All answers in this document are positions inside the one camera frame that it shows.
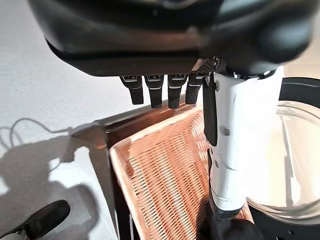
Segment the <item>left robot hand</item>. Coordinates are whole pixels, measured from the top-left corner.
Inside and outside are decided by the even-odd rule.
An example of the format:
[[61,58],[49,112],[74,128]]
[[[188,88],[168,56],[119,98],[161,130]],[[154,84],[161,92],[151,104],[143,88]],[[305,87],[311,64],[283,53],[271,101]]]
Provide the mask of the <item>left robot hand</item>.
[[52,52],[95,77],[119,76],[133,104],[142,83],[168,105],[191,79],[203,89],[209,202],[218,218],[243,207],[249,164],[263,158],[283,64],[311,42],[317,0],[31,0]]

